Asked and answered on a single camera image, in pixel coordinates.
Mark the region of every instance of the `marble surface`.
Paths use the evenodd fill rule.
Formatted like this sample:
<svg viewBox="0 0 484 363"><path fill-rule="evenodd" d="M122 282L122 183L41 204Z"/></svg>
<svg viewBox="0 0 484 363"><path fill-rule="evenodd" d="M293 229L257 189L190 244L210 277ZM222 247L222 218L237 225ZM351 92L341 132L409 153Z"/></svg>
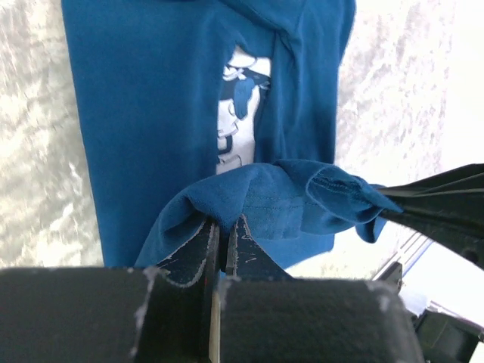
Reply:
<svg viewBox="0 0 484 363"><path fill-rule="evenodd" d="M358 2L340 74L337 163L347 171L397 185L445 169L445 152L466 162L445 149L458 128L447 126L449 82L463 68L452 65L456 4ZM60 0L0 2L0 124L0 268L101 264ZM290 271L368 277L412 234L387 225L370 245L348 231Z"/></svg>

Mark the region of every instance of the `blue shirt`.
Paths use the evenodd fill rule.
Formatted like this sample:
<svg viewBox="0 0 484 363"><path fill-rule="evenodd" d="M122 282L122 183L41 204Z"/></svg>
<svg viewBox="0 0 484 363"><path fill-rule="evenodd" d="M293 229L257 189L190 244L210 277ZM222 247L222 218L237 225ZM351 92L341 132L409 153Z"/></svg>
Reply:
<svg viewBox="0 0 484 363"><path fill-rule="evenodd" d="M63 13L105 265L141 261L160 212L199 181L334 161L354 0L63 0ZM264 236L283 267L333 246Z"/></svg>

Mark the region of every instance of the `white graphic print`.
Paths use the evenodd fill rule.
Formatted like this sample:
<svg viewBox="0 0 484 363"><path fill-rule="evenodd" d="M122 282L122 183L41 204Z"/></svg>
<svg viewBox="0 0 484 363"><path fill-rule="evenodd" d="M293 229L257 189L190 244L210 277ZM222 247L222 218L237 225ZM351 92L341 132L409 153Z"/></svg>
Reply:
<svg viewBox="0 0 484 363"><path fill-rule="evenodd" d="M236 48L224 68L219 101L217 174L254 160L254 124L270 86L271 61Z"/></svg>

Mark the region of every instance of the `blue fabric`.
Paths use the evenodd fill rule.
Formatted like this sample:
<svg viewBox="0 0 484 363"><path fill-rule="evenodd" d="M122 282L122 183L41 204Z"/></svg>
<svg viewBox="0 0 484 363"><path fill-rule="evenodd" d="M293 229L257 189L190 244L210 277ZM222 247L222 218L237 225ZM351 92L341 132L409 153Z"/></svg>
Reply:
<svg viewBox="0 0 484 363"><path fill-rule="evenodd" d="M228 234L244 214L258 243L283 243L302 233L332 235L353 226L363 240L374 242L383 209L401 212L373 186L337 166L305 160L251 164L199 181L173 198L158 217L136 265L154 265L171 255L196 234L206 216ZM274 260L284 265L284 259Z"/></svg>
<svg viewBox="0 0 484 363"><path fill-rule="evenodd" d="M233 98L235 114L243 117L250 89L260 87L256 163L334 161L338 66L352 28L354 0L63 0L62 5L106 266L133 265L160 211L167 216L178 203L170 200L215 175L220 153L234 142L229 135L226 149L217 145L219 100ZM268 77L245 70L246 78L225 94L222 73L236 45L271 60L270 86ZM251 166L219 180L230 178L232 183L238 175L235 185L249 187L254 173L267 175L272 183L295 177L267 168ZM225 209L209 198L217 193L188 193L206 208L212 205L210 212L228 227L234 216L223 216ZM225 191L239 205L245 193L232 185ZM292 206L282 200L274 210L284 203ZM240 210L231 208L226 212ZM193 225L195 217L190 217ZM156 226L182 222L179 216L167 218L158 219ZM270 218L282 223L275 212ZM324 233L343 227L331 229L323 222ZM259 242L278 256L290 253L285 263L333 245L331 235L315 237L321 231L313 227L305 227L311 232L307 238L296 233L297 226L278 228L259 231ZM277 235L298 244L288 250L281 243L278 251Z"/></svg>

